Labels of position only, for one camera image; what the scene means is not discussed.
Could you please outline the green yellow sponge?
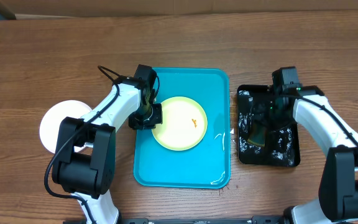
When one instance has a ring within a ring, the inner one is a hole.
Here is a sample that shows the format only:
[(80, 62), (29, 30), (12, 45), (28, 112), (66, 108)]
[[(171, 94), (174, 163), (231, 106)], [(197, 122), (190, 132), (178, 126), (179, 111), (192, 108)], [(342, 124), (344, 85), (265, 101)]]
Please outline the green yellow sponge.
[(252, 123), (247, 142), (249, 144), (264, 147), (267, 135), (267, 127), (260, 123)]

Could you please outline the light green plate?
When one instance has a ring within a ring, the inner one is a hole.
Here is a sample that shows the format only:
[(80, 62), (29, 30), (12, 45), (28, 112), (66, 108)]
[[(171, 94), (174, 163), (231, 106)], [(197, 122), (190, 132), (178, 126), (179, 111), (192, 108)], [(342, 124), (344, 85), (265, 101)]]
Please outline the light green plate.
[(175, 96), (161, 102), (162, 123), (152, 130), (155, 140), (172, 151), (195, 147), (206, 134), (208, 119), (202, 106), (191, 98)]

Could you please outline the white plate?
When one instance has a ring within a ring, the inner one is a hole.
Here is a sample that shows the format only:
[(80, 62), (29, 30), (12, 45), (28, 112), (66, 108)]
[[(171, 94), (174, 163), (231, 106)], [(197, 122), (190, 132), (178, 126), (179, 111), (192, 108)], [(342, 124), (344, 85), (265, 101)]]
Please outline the white plate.
[(59, 127), (66, 117), (81, 118), (91, 110), (87, 104), (76, 100), (62, 101), (51, 107), (43, 116), (39, 128), (40, 140), (46, 150), (55, 153)]

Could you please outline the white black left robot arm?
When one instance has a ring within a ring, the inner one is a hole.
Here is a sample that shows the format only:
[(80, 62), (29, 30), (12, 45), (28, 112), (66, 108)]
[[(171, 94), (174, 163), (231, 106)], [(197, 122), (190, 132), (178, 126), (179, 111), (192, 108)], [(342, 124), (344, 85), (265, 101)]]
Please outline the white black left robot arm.
[(109, 188), (116, 161), (116, 133), (124, 121), (134, 130), (162, 123), (162, 106), (155, 102), (160, 88), (156, 73), (112, 80), (112, 90), (84, 118), (66, 117), (60, 123), (57, 147), (44, 175), (46, 191), (57, 198), (75, 199), (85, 223), (119, 223), (121, 214)]

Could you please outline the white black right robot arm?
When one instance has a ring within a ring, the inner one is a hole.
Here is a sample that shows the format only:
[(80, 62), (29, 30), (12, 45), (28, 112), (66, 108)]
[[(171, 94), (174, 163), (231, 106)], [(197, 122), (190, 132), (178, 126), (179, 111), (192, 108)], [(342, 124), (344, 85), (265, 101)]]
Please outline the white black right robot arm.
[(287, 208), (279, 223), (349, 223), (358, 220), (358, 134), (316, 86), (255, 86), (249, 92), (248, 143), (276, 146), (278, 134), (302, 125), (326, 155), (318, 198)]

